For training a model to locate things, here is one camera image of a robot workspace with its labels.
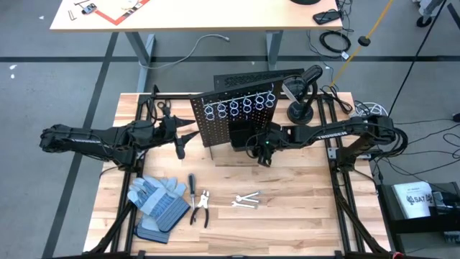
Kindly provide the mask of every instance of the wooden desk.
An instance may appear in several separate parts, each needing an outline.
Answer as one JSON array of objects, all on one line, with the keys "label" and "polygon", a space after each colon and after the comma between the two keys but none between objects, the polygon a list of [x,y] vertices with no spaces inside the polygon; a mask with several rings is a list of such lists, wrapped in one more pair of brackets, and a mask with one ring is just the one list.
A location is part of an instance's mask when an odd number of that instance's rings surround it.
[{"label": "wooden desk", "polygon": [[[101,1],[106,5],[107,1],[111,1],[115,5],[126,0],[92,0],[82,5],[94,3],[97,6]],[[335,30],[342,27],[340,19],[323,25],[313,21],[314,14],[337,9],[335,0],[321,0],[308,6],[289,0],[150,0],[118,25],[95,13],[81,14],[81,7],[75,5],[75,2],[78,1],[62,1],[52,21],[52,31],[125,32],[144,66],[152,66],[155,34],[149,35],[145,46],[138,33],[141,31],[267,30],[268,69],[272,71],[276,70],[284,29]],[[69,10],[77,19],[70,20]],[[140,68],[137,92],[149,91],[146,89],[148,72],[147,68]]]},{"label": "wooden desk", "polygon": [[[121,95],[114,126],[134,119],[138,97]],[[340,98],[353,104],[350,93],[340,93]],[[290,124],[285,114],[289,103],[278,102],[274,122]],[[315,116],[310,125],[319,125],[317,105],[313,108]],[[336,111],[339,120],[348,118],[338,106]],[[194,119],[189,100],[173,100],[172,113]],[[196,124],[180,128],[179,135],[194,130]],[[344,144],[355,139],[344,137]],[[177,159],[174,145],[148,152],[145,175],[177,177],[179,182],[187,183],[187,175],[195,173],[197,193],[204,188],[211,192],[210,222],[204,229],[201,212],[190,226],[188,212],[172,230],[167,245],[134,237],[133,254],[146,250],[148,255],[333,255],[335,250],[343,250],[324,141],[302,150],[276,152],[271,168],[258,166],[244,152],[235,153],[229,143],[214,146],[211,151],[213,159],[197,135],[187,144],[184,160]],[[111,166],[106,163],[103,168]],[[358,160],[356,169],[370,174],[366,161]],[[114,222],[123,176],[120,171],[108,171],[101,177],[85,250],[93,248]],[[374,184],[357,173],[350,173],[350,177],[359,218],[379,244],[390,249]],[[231,207],[237,194],[256,190],[263,191],[257,210]],[[184,199],[190,202],[188,192]],[[351,224],[347,225],[352,247],[356,247]],[[126,230],[127,220],[121,231],[121,250]]]}]

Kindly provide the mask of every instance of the table leg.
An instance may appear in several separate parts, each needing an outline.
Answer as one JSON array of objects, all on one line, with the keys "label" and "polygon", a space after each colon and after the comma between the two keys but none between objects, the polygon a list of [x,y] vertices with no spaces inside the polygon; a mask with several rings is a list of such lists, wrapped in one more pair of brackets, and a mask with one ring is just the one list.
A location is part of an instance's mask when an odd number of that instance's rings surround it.
[{"label": "table leg", "polygon": [[268,55],[268,70],[276,70],[276,62],[278,53],[280,52],[282,33],[284,31],[267,31],[267,55]]},{"label": "table leg", "polygon": [[[144,45],[138,32],[125,32],[131,43],[132,49],[139,58],[141,65],[150,66],[150,60],[155,46],[155,34],[150,34],[147,37],[147,45]],[[147,91],[147,76],[149,74],[148,68],[140,67],[139,80],[137,82],[137,92],[144,93]]]}]

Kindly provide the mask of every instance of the phone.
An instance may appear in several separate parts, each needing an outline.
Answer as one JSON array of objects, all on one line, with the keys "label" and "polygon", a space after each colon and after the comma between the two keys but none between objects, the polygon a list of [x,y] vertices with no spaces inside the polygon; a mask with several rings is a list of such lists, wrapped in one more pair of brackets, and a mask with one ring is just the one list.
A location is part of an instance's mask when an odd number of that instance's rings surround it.
[{"label": "phone", "polygon": [[319,25],[331,22],[340,18],[340,13],[338,11],[327,11],[321,12],[313,15],[313,19]]}]

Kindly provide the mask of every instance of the glove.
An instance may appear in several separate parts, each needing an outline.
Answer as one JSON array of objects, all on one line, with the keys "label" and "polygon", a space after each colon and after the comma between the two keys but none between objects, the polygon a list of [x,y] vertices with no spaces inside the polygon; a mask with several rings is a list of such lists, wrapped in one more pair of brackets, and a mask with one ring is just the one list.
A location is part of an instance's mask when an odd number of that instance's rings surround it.
[{"label": "glove", "polygon": [[[168,188],[174,188],[177,179],[167,182]],[[175,191],[169,191],[160,181],[151,177],[136,178],[129,186],[128,199],[131,200],[144,214],[151,216],[161,232],[169,232],[185,213],[190,205]],[[179,185],[176,190],[184,188]]]},{"label": "glove", "polygon": [[[162,178],[160,182],[163,184],[163,186],[166,187],[168,191],[171,191],[178,196],[182,196],[185,192],[186,187],[183,183],[179,183],[177,188],[175,188],[175,184],[177,182],[176,178],[171,178],[169,180]],[[167,244],[167,241],[170,239],[170,233],[161,232],[158,229],[156,221],[151,216],[147,216],[146,214],[142,216],[139,224],[137,224],[136,228],[134,229],[134,234],[144,240],[160,242],[163,244]]]}]

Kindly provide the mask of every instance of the pegboard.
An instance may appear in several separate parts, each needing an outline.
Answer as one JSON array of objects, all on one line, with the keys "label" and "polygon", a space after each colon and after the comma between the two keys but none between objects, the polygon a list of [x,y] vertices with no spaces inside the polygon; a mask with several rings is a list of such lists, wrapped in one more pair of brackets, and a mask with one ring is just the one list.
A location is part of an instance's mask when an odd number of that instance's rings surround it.
[{"label": "pegboard", "polygon": [[[230,122],[254,122],[256,131],[271,122],[280,97],[282,80],[283,77],[279,77],[230,89],[190,95],[203,145],[210,147],[230,142]],[[264,99],[262,109],[258,105],[261,97]]]}]

